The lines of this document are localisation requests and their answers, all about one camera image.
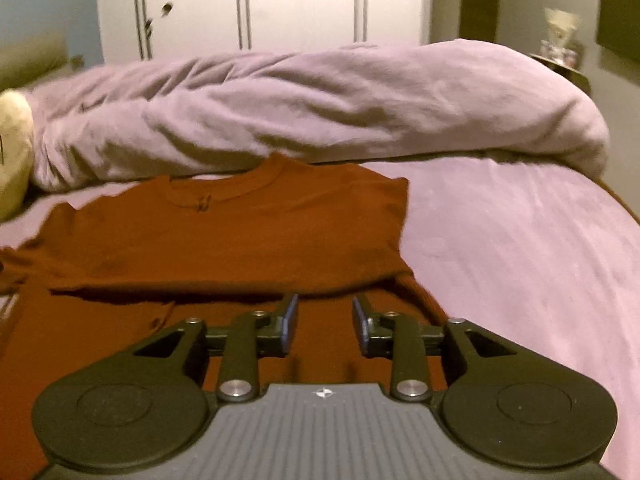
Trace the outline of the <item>rust brown knit cardigan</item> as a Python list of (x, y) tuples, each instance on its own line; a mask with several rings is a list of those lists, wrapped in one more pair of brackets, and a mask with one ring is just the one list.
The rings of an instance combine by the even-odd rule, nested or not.
[(221, 326), (295, 292), (292, 352), (262, 362), (262, 379), (382, 380), (387, 364), (361, 359), (353, 296), (446, 320), (401, 258), (408, 187), (274, 154), (228, 179), (161, 177), (55, 206), (34, 238), (1, 252), (2, 292), (18, 297), (1, 331), (2, 477), (28, 479), (46, 462), (32, 404), (47, 385), (185, 318)]

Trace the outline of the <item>lilac bed sheet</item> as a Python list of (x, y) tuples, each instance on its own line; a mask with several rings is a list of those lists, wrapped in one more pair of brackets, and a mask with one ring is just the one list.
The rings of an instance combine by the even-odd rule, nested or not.
[[(637, 221), (600, 185), (550, 162), (448, 156), (361, 167), (408, 181), (401, 258), (446, 318), (467, 318), (608, 388), (620, 421), (604, 463), (637, 478)], [(34, 238), (55, 206), (129, 189), (45, 200), (2, 228), (1, 251)]]

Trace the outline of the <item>cream cat plush toy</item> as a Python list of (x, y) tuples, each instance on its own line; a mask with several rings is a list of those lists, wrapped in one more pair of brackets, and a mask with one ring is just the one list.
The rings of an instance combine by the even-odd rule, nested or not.
[(20, 210), (34, 166), (34, 118), (18, 91), (1, 93), (1, 221)]

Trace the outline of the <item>lilac rumpled duvet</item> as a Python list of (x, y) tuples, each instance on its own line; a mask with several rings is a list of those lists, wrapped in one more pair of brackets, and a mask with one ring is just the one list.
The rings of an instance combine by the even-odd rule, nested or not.
[(456, 39), (102, 65), (26, 92), (32, 180), (49, 192), (228, 174), (272, 153), (356, 162), (447, 152), (552, 157), (599, 177), (593, 100), (500, 44)]

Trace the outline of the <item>nightstand with small items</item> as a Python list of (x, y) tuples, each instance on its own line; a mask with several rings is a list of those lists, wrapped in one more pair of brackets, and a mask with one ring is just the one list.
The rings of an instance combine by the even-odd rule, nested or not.
[(584, 45), (577, 39), (577, 32), (582, 19), (575, 13), (545, 8), (544, 20), (547, 37), (541, 40), (538, 52), (529, 56), (591, 96), (590, 81), (580, 71)]

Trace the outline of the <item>olive green headboard cushion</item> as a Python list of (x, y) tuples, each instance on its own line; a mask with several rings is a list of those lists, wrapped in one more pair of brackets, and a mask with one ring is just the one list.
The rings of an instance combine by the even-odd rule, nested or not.
[(1, 48), (1, 90), (30, 88), (40, 82), (73, 73), (65, 37), (58, 32)]

